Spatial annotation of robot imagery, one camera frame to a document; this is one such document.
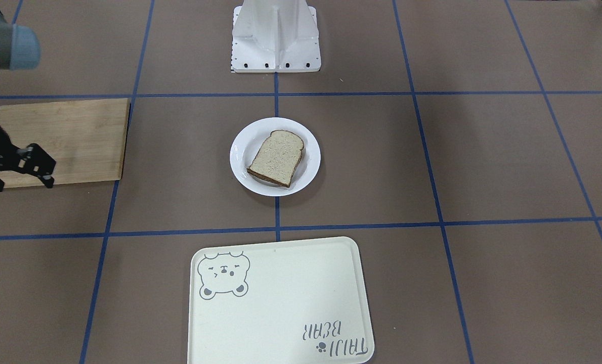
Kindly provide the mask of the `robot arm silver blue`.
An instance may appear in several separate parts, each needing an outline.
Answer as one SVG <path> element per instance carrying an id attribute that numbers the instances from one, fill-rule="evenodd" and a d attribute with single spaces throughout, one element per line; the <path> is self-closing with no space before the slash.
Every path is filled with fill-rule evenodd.
<path id="1" fill-rule="evenodd" d="M 0 10 L 0 69 L 34 69 L 40 61 L 40 44 L 29 27 L 8 23 Z M 40 145 L 32 143 L 21 148 L 12 143 L 0 126 L 0 172 L 16 172 L 36 177 L 47 189 L 54 186 L 56 160 Z M 0 178 L 0 192 L 5 182 Z"/>

